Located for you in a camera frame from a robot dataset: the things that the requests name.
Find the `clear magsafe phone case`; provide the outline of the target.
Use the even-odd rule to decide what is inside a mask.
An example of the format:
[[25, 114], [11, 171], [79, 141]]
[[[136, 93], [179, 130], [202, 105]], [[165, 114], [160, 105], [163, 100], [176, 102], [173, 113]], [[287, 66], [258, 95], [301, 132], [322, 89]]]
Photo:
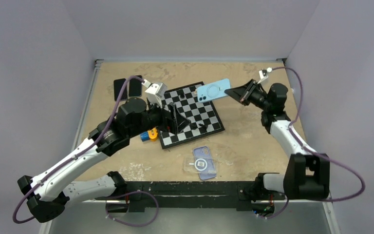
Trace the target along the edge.
[[183, 171], [194, 174], [216, 174], [218, 171], [218, 162], [211, 158], [204, 157], [186, 157], [183, 161]]

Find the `lilac phone case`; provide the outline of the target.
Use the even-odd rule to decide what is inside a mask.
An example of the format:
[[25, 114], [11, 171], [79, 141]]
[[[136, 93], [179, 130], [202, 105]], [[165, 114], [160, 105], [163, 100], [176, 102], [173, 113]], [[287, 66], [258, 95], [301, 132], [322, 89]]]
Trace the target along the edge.
[[[193, 150], [193, 156], [195, 158], [204, 157], [204, 158], [213, 159], [212, 156], [211, 156], [211, 153], [210, 153], [210, 149], [207, 146], [195, 148]], [[199, 174], [199, 178], [200, 178], [200, 180], [209, 180], [209, 179], [215, 178], [216, 175], [217, 175], [217, 173], [216, 174], [207, 174], [207, 175]]]

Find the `black phone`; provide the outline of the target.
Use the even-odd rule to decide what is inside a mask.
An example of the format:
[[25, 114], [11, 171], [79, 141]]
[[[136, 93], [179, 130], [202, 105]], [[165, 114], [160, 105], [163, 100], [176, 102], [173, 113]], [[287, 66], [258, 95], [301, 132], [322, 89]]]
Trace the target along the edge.
[[[115, 101], [118, 100], [119, 93], [121, 92], [121, 89], [125, 81], [126, 81], [125, 78], [116, 79], [113, 81], [113, 94], [114, 94]], [[127, 88], [125, 88], [120, 100], [125, 101], [127, 99], [128, 99], [128, 91], [127, 91]]]

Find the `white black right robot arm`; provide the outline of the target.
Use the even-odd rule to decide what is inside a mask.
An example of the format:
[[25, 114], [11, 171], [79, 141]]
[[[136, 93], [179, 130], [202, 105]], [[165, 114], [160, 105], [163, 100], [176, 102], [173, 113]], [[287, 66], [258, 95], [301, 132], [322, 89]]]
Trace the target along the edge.
[[330, 163], [326, 154], [319, 154], [308, 146], [292, 126], [284, 110], [288, 89], [274, 83], [265, 91], [255, 80], [225, 90], [240, 104], [253, 104], [262, 110], [261, 123], [289, 157], [284, 174], [260, 173], [251, 189], [251, 198], [266, 198], [272, 192], [288, 199], [323, 200], [329, 195]]

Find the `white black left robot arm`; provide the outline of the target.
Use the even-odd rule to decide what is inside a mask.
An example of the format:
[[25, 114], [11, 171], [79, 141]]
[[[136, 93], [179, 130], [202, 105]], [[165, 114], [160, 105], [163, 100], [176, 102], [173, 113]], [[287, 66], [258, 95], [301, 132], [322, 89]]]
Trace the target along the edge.
[[127, 196], [127, 183], [118, 172], [91, 181], [77, 178], [97, 163], [127, 147], [130, 139], [151, 129], [178, 134], [190, 125], [175, 104], [167, 109], [130, 98], [115, 105], [107, 121], [100, 123], [89, 136], [56, 165], [36, 176], [23, 176], [18, 186], [33, 219], [40, 223], [59, 216], [67, 206], [92, 198]]

